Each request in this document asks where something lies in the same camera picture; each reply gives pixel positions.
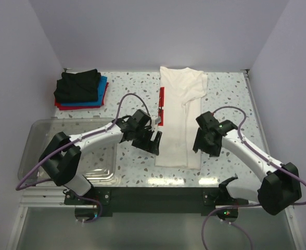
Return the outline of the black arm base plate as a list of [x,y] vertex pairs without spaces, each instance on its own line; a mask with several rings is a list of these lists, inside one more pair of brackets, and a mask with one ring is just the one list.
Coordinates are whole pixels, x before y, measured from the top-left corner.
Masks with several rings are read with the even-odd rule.
[[79,206],[76,218],[111,217],[115,213],[201,214],[217,206],[247,205],[219,187],[95,187],[83,198],[63,191],[64,204]]

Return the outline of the white printed t-shirt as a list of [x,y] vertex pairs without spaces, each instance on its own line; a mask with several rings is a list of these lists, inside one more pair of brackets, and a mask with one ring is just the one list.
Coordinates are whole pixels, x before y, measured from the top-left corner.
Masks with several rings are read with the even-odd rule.
[[159,155],[155,166],[201,168],[200,154],[193,151],[198,130],[196,118],[201,114],[201,99],[207,94],[208,76],[190,68],[160,67],[163,88],[163,125]]

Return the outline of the clear plastic bin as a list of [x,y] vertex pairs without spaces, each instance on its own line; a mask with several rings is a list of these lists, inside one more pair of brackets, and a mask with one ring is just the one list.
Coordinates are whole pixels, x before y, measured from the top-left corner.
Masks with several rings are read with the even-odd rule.
[[[55,134],[64,132],[75,135],[107,125],[110,118],[44,119],[36,121],[31,130],[21,158],[18,179],[21,180],[38,162]],[[108,182],[116,170],[117,145],[94,148],[85,153],[79,162],[77,173],[84,174],[92,184]]]

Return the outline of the folded blue t-shirt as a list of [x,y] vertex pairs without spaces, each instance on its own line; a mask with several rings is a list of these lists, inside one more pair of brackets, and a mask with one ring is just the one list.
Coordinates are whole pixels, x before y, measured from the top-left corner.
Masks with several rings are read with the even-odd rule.
[[96,102],[86,102],[86,103],[74,103],[74,106],[95,106],[100,105],[102,97],[104,95],[105,86],[107,83],[107,77],[102,76],[99,86],[97,88],[98,100]]

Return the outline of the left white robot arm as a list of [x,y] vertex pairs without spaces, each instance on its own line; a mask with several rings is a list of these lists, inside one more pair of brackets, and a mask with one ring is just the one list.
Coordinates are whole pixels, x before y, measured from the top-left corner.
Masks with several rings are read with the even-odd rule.
[[77,172],[80,159],[96,148],[130,141],[132,146],[159,155],[162,132],[156,126],[161,117],[151,117],[143,110],[131,116],[116,118],[107,125],[76,135],[59,132],[52,138],[39,162],[57,186],[64,186],[78,196],[86,196],[93,185]]

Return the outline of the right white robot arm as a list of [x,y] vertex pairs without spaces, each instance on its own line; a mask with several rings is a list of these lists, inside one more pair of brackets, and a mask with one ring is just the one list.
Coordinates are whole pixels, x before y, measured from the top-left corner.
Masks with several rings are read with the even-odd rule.
[[258,202],[270,215],[277,215],[302,197],[298,168],[268,156],[249,141],[229,120],[219,122],[211,112],[196,118],[198,130],[194,152],[219,157],[224,148],[238,157],[258,178],[260,184],[246,184],[239,177],[231,177],[219,188],[229,197]]

